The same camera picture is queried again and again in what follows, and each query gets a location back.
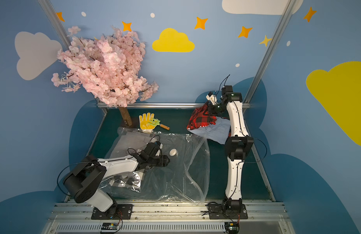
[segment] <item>wooden handle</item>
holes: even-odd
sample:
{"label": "wooden handle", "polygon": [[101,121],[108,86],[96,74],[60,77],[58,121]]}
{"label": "wooden handle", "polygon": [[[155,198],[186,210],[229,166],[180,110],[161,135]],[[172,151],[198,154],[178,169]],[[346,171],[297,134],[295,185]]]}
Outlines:
{"label": "wooden handle", "polygon": [[163,124],[159,124],[159,126],[163,129],[166,129],[166,130],[170,130],[170,128],[166,125],[163,125]]}

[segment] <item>white valve cap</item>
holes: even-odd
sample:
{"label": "white valve cap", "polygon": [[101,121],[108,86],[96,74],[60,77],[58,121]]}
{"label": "white valve cap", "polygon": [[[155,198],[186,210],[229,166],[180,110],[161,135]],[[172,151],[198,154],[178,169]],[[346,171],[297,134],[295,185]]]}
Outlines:
{"label": "white valve cap", "polygon": [[177,154],[177,150],[176,149],[172,149],[172,150],[170,150],[170,156],[174,156],[174,155],[176,155]]}

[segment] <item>vent grille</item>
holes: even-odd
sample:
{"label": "vent grille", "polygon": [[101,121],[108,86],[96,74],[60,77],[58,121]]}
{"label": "vent grille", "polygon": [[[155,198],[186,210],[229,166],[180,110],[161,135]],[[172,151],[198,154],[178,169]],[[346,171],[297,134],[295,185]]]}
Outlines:
{"label": "vent grille", "polygon": [[221,232],[225,231],[221,223],[123,223],[121,231],[126,232],[181,232],[181,231],[202,231],[202,232]]}
{"label": "vent grille", "polygon": [[59,223],[56,233],[63,232],[98,232],[101,230],[101,224],[98,223]]}
{"label": "vent grille", "polygon": [[[56,233],[100,233],[102,223],[59,223]],[[224,222],[124,222],[121,232],[225,232]]]}

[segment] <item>white cloud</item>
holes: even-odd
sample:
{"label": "white cloud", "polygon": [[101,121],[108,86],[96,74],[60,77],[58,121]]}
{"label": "white cloud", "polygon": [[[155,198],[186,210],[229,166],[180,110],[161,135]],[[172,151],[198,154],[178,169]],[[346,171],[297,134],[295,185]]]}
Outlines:
{"label": "white cloud", "polygon": [[20,59],[17,63],[18,74],[29,81],[36,78],[57,60],[61,44],[51,40],[43,33],[19,32],[15,36],[15,50]]}
{"label": "white cloud", "polygon": [[[281,15],[288,0],[222,0],[222,8],[231,14]],[[295,13],[303,3],[297,0],[292,9]]]}

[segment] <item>plastic bag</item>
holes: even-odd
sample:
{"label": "plastic bag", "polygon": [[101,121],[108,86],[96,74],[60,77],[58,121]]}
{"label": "plastic bag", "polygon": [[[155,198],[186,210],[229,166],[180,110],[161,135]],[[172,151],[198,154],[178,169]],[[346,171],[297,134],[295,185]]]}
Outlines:
{"label": "plastic bag", "polygon": [[118,134],[119,137],[105,158],[125,157],[128,155],[128,148],[142,150],[155,135],[159,135],[164,155],[169,156],[172,149],[177,149],[177,154],[169,156],[170,163],[166,167],[114,175],[104,179],[99,188],[113,197],[124,199],[204,203],[210,171],[210,153],[206,138],[195,134],[155,131],[147,134],[140,129],[122,127],[118,128]]}

